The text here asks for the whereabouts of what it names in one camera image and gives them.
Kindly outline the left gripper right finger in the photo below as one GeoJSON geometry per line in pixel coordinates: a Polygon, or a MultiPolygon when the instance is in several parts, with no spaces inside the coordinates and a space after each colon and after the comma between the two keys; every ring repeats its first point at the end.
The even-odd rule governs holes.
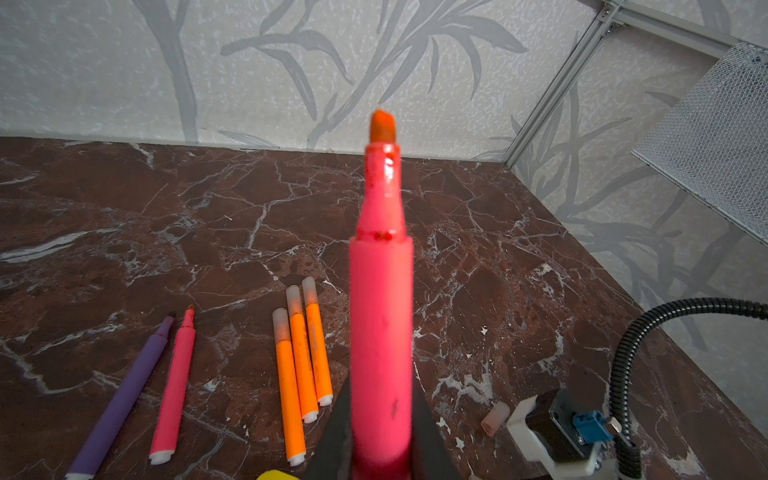
{"type": "Polygon", "coordinates": [[[424,392],[412,384],[411,478],[418,480],[460,479],[445,442],[434,421],[424,392]]]}

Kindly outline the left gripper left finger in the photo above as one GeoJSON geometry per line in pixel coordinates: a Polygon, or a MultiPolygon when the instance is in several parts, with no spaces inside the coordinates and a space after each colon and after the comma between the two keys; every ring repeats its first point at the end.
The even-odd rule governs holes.
{"type": "Polygon", "coordinates": [[[353,434],[350,423],[350,385],[346,379],[320,441],[302,476],[307,479],[348,480],[353,478],[353,434]]]}

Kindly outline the orange marker pen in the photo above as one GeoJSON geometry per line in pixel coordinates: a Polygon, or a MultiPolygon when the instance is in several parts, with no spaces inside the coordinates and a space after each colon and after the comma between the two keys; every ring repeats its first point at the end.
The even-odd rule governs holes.
{"type": "Polygon", "coordinates": [[[304,278],[301,288],[304,297],[317,400],[321,407],[327,407],[333,402],[333,386],[315,279],[313,277],[304,278]]]}
{"type": "Polygon", "coordinates": [[[286,459],[291,467],[297,467],[306,459],[306,444],[287,310],[276,309],[272,320],[286,459]]]}
{"type": "Polygon", "coordinates": [[[298,285],[286,289],[286,299],[302,421],[311,424],[318,419],[319,408],[298,285]]]}

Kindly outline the red marker pen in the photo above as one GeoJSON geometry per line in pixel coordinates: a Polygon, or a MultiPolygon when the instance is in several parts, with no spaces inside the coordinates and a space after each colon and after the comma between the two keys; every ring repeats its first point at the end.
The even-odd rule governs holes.
{"type": "Polygon", "coordinates": [[[413,241],[394,117],[371,117],[364,199],[350,240],[350,421],[358,479],[411,475],[413,241]]]}

